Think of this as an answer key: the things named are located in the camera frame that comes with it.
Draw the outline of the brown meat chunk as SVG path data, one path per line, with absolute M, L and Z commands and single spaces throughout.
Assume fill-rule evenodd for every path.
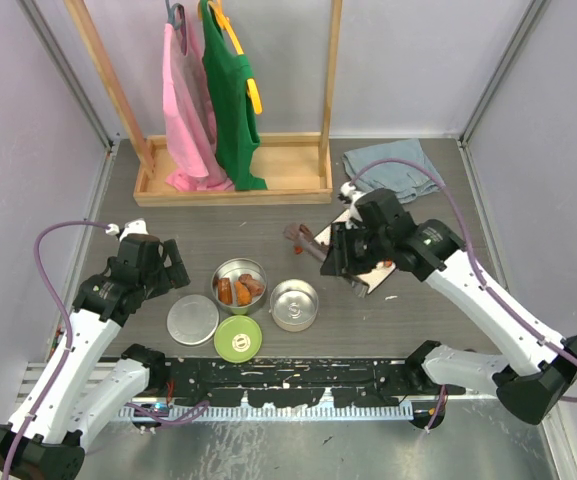
M 265 284 L 251 274 L 242 274 L 239 281 L 247 288 L 252 297 L 261 296 L 265 291 Z

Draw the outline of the round steel lid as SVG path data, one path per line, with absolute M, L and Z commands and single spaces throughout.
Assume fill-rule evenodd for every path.
M 215 333 L 220 321 L 217 306 L 203 295 L 187 295 L 170 308 L 166 326 L 177 343 L 198 346 L 207 342 Z

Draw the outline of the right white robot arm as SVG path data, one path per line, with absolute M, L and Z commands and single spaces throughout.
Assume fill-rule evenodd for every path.
M 519 420 L 539 424 L 577 378 L 577 335 L 539 321 L 468 255 L 445 223 L 416 223 L 391 190 L 342 185 L 348 218 L 330 226 L 321 274 L 359 276 L 386 261 L 456 305 L 498 348 L 496 355 L 427 340 L 405 361 L 412 390 L 452 385 L 494 395 Z

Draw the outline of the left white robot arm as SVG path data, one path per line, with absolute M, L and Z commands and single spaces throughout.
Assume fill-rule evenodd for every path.
M 128 347 L 93 390 L 84 388 L 142 303 L 189 282 L 175 241 L 148 234 L 121 240 L 106 269 L 80 286 L 65 338 L 19 409 L 0 424 L 4 478 L 75 478 L 94 439 L 125 404 L 165 390 L 164 354 L 140 344 Z

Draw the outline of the large round steel tin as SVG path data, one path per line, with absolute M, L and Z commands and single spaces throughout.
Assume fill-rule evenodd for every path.
M 236 293 L 235 293 L 235 282 L 239 280 L 242 274 L 251 274 L 254 278 L 262 281 L 265 284 L 265 291 L 261 296 L 253 297 L 252 303 L 247 306 L 238 306 Z M 231 281 L 232 291 L 233 291 L 233 304 L 224 305 L 218 300 L 217 294 L 217 281 L 220 278 L 229 278 Z M 266 272 L 262 266 L 256 261 L 246 259 L 246 258 L 235 258 L 230 259 L 220 265 L 214 272 L 211 281 L 211 289 L 213 297 L 220 309 L 232 315 L 246 315 L 253 313 L 258 310 L 264 303 L 265 297 L 267 295 L 268 282 Z

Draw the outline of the orange food piece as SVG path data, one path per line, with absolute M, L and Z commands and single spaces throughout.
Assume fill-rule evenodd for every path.
M 237 305 L 238 306 L 250 305 L 253 300 L 253 295 L 248 289 L 248 287 L 239 280 L 235 282 L 234 286 L 235 286 Z

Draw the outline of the brown sausage piece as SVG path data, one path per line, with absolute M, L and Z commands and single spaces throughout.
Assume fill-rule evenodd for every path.
M 224 305 L 233 304 L 233 291 L 229 278 L 220 278 L 217 281 L 218 300 Z

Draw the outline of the green round lid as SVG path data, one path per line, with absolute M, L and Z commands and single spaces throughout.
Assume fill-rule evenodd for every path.
M 244 315 L 235 315 L 219 324 L 214 334 L 217 354 L 230 363 L 244 363 L 254 358 L 262 345 L 258 323 Z

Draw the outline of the small steel bowl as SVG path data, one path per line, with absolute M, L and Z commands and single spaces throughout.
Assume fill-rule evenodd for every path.
M 314 323 L 318 309 L 318 294 L 304 280 L 284 280 L 270 296 L 270 314 L 275 324 L 288 332 L 308 329 Z

